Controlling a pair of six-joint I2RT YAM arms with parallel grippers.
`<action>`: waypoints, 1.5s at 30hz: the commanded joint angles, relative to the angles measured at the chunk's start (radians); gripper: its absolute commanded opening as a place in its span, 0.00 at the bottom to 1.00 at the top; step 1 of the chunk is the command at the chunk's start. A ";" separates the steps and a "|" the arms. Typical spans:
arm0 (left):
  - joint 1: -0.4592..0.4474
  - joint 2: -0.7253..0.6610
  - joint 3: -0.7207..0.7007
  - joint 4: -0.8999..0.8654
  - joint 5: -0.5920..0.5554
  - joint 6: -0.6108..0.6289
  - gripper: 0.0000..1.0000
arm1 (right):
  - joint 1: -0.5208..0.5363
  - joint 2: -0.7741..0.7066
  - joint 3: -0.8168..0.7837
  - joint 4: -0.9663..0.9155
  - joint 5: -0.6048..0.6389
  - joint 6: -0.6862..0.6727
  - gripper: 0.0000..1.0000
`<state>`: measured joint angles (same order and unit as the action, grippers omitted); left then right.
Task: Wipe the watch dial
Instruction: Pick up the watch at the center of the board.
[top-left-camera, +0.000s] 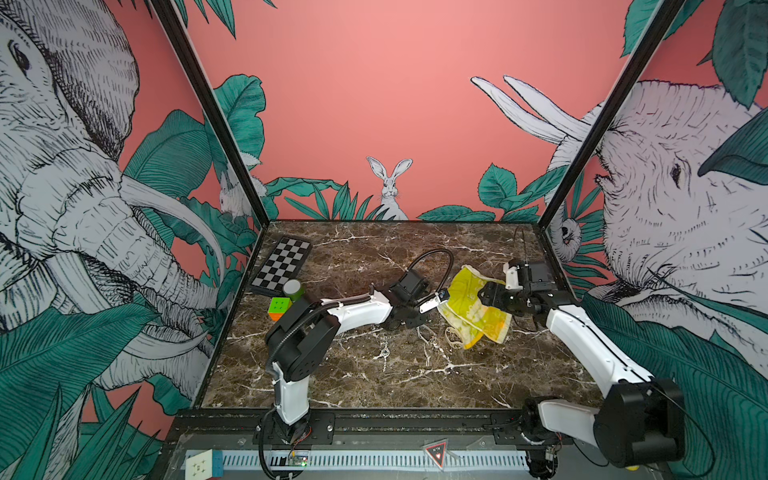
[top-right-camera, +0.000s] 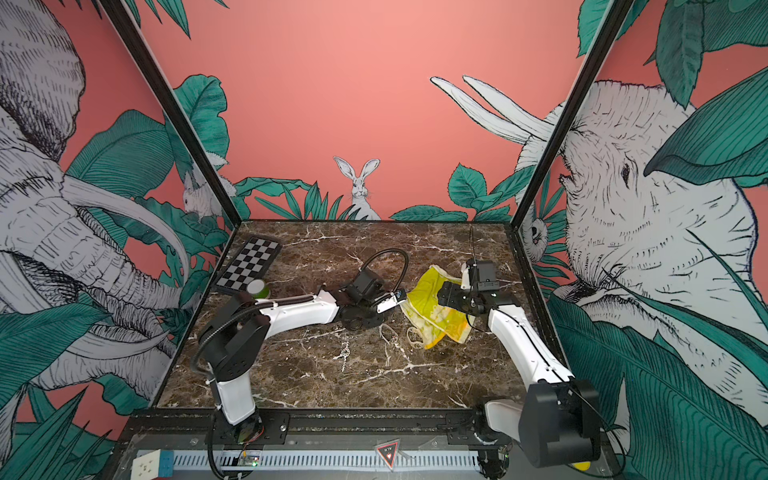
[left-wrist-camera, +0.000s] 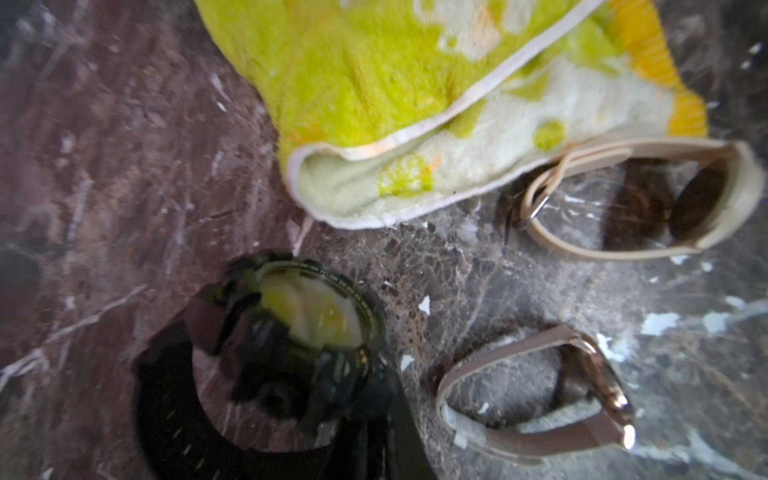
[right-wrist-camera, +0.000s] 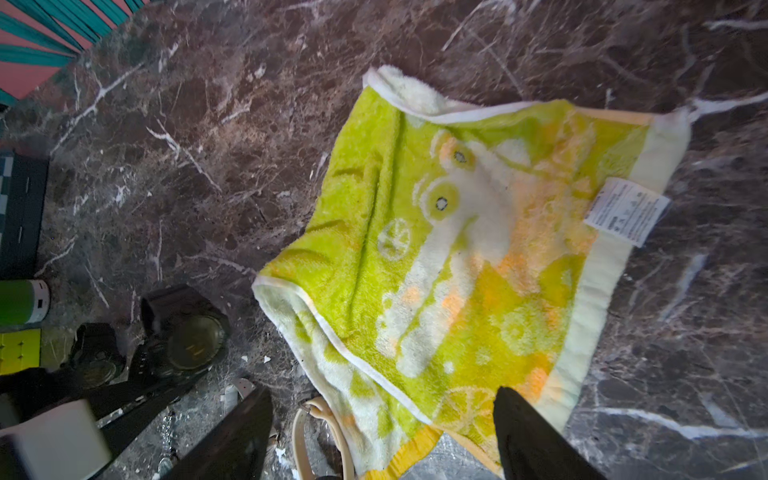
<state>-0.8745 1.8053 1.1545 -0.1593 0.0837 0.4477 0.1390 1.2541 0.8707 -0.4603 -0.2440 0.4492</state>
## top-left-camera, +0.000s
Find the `yellow green patterned towel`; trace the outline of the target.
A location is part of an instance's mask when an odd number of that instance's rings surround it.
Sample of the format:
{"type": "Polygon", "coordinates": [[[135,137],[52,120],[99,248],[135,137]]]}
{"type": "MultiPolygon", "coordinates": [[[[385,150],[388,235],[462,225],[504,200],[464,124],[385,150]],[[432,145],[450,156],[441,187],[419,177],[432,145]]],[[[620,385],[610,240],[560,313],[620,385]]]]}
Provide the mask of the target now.
{"type": "Polygon", "coordinates": [[[503,344],[507,337],[512,316],[483,305],[479,299],[480,290],[487,284],[504,287],[500,281],[464,265],[451,281],[449,299],[438,306],[438,312],[456,331],[465,349],[483,337],[497,344],[503,344]]]}

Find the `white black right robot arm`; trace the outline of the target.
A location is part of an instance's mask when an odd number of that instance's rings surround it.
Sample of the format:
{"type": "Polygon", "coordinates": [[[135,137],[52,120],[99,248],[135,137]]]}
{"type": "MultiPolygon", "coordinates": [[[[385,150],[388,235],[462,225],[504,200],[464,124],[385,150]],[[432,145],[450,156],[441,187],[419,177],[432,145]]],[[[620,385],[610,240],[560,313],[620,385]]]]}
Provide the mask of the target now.
{"type": "Polygon", "coordinates": [[[563,437],[580,440],[616,467],[682,459],[684,399],[678,385],[654,377],[614,344],[545,263],[507,263],[503,271],[504,283],[487,283],[479,301],[512,315],[531,315],[565,344],[603,396],[600,408],[529,398],[518,420],[521,437],[541,448],[553,448],[563,437]]]}

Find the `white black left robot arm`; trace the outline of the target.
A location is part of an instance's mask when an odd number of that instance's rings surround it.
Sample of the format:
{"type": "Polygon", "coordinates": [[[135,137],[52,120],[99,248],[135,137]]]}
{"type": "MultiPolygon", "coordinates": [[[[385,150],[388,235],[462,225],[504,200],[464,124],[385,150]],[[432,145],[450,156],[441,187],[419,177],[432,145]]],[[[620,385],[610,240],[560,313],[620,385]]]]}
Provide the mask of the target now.
{"type": "Polygon", "coordinates": [[[293,426],[309,412],[309,378],[337,336],[371,325],[414,326],[421,315],[449,298],[446,288],[427,293],[427,282],[408,271],[385,291],[341,299],[301,296],[270,329],[265,370],[272,377],[276,415],[293,426]]]}

